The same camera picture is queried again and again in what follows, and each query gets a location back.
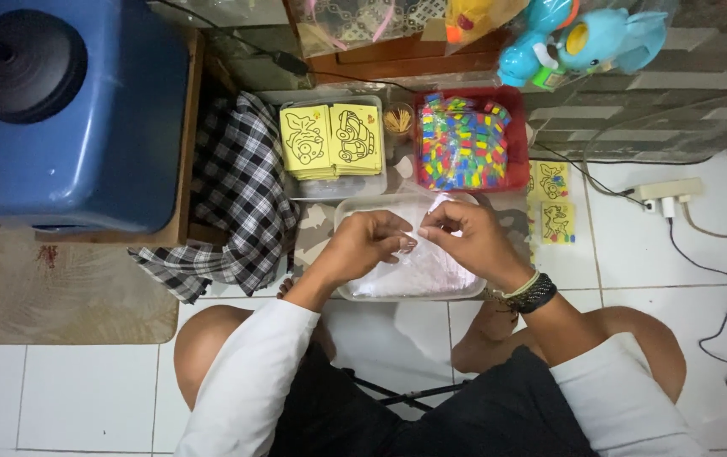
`black shorts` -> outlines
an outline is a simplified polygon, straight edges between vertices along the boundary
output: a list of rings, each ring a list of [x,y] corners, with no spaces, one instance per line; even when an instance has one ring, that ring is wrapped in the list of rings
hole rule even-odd
[[[597,455],[546,364],[527,347],[419,421],[367,395],[312,343],[269,453],[279,456],[497,457]]]

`red plastic tray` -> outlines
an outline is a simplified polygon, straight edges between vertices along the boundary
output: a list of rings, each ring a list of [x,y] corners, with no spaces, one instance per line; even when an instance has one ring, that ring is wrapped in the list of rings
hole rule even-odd
[[[503,192],[506,190],[521,190],[530,179],[530,159],[527,150],[527,130],[524,128],[524,120],[527,119],[524,112],[524,103],[521,92],[518,88],[509,85],[501,87],[474,87],[474,88],[451,88],[448,90],[430,90],[415,94],[414,111],[424,104],[424,97],[428,94],[439,94],[446,99],[449,97],[464,97],[475,100],[477,103],[495,102],[502,105],[511,113],[511,123],[507,126],[505,139],[507,140],[507,184],[503,187],[485,188],[480,190],[450,190],[448,192]],[[423,137],[420,122],[415,122],[415,167],[419,167],[419,157],[422,155],[422,148],[419,138]],[[415,170],[415,177],[419,179],[419,171]]]

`white plastic tray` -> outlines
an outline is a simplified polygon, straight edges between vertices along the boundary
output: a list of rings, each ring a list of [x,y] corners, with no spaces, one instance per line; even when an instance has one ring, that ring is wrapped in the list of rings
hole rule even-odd
[[[369,105],[376,107],[378,117],[383,122],[383,104],[376,95],[348,95],[343,97],[329,97],[308,102],[285,103],[281,109],[318,107],[332,105],[333,103],[349,103],[353,105]],[[307,180],[296,181],[286,173],[285,194],[291,200],[304,202],[328,202],[343,200],[349,197],[366,197],[380,195],[386,192],[386,142],[384,141],[383,125],[380,126],[380,159],[382,161],[380,173],[375,176],[340,176],[337,180]]]
[[[467,193],[457,193],[454,195],[455,198],[461,199],[465,202],[476,204],[476,199]],[[424,199],[423,196],[415,193],[395,193],[390,195],[377,195],[373,197],[355,197],[348,198],[338,205],[335,210],[335,228],[338,229],[338,225],[344,218],[351,215],[354,212],[367,212],[373,210],[389,209],[389,206],[395,203],[404,202],[417,202],[420,199]],[[338,294],[344,297],[346,300],[352,302],[392,302],[392,301],[409,301],[409,300],[460,300],[463,298],[471,298],[479,295],[482,289],[487,286],[488,281],[484,278],[479,278],[475,283],[471,284],[465,289],[462,289],[457,294],[447,295],[412,295],[412,296],[399,296],[399,297],[355,297],[350,293],[349,287],[345,284],[338,288]]]

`checkered cloth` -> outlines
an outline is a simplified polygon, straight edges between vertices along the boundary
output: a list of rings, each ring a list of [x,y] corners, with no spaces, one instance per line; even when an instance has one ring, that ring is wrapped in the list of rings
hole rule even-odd
[[[298,205],[285,196],[275,110],[242,92],[236,107],[216,100],[197,131],[191,218],[229,233],[224,247],[141,248],[129,255],[184,303],[212,280],[246,295],[270,285],[292,243]]]

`floor mat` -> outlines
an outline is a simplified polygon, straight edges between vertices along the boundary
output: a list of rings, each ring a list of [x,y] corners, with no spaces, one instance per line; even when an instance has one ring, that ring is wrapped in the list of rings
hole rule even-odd
[[[178,301],[123,246],[43,245],[0,229],[0,344],[156,344]]]

